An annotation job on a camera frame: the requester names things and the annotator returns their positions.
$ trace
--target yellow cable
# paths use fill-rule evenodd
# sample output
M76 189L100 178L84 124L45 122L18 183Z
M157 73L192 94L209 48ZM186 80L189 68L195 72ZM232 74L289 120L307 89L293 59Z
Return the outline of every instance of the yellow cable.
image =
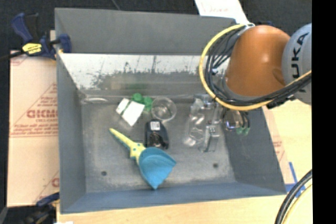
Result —
M256 104L252 104L252 105L245 105L245 106L238 106L238 105L232 105L229 103L224 102L223 100L221 100L220 98L218 98L216 96L216 94L214 94L214 92L209 88L209 86L207 85L205 78L204 78L204 73L203 73L203 63L204 63L204 59L205 56L207 55L209 49L211 48L211 46L223 35L245 26L244 24L237 24L237 25L233 25L230 26L226 29L224 29L223 31L219 32L217 35L215 35L209 42L208 44L205 46L202 54L201 54L201 59L200 59L200 63L199 63L199 67L198 67L198 72L200 75L200 79L201 79L201 83L204 87L204 89L206 90L206 92L210 95L210 97L212 97L216 102L218 102L220 105L228 108L228 109L232 109L232 110L239 110L239 111L247 111L247 110L253 110L253 109L257 109L260 108L264 105L267 105L268 103L272 102L273 100L268 100L268 101L264 101L264 102L260 102L260 103L256 103ZM296 80L292 81L291 83L289 83L287 86L290 86L291 84L303 79L304 77L308 76L311 73L311 70L308 71L307 73L305 73L304 75L300 76L299 78L297 78Z

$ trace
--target gray bin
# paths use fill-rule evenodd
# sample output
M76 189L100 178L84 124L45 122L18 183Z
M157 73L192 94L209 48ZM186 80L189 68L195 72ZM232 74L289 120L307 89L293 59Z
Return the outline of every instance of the gray bin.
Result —
M55 18L57 35L68 33L73 45L57 60L61 213L286 192L261 109L249 113L248 136L222 130L213 152L182 142L193 98L205 93L196 72L202 48L232 19L67 8L56 9ZM157 190L108 132L113 127L143 142L150 114L130 127L115 112L136 92L177 105L164 123L166 151L177 165Z

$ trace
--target orange robot gripper housing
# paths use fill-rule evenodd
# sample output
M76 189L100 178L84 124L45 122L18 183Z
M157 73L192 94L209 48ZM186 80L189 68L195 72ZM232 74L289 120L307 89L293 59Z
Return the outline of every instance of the orange robot gripper housing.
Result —
M285 86L282 54L290 36L259 25L247 29L236 41L225 72L226 86L235 94L259 97Z

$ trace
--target yellow plastic tool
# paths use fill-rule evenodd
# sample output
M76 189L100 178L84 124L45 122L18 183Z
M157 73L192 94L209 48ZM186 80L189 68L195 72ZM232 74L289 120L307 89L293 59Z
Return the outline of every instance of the yellow plastic tool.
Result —
M136 160L139 164L139 157L141 152L143 152L146 147L142 143L136 143L130 140L128 137L118 132L117 130L110 128L110 132L125 146L130 150L130 157Z
M136 160L143 179L153 189L157 189L168 177L176 165L176 161L159 148L146 148L142 143L130 140L113 128L110 128L109 131L130 150L130 157Z

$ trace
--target cardboard box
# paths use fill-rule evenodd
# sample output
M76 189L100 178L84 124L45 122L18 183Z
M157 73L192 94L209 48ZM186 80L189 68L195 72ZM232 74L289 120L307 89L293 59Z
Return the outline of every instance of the cardboard box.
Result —
M7 206L29 206L59 191L56 62L10 62Z

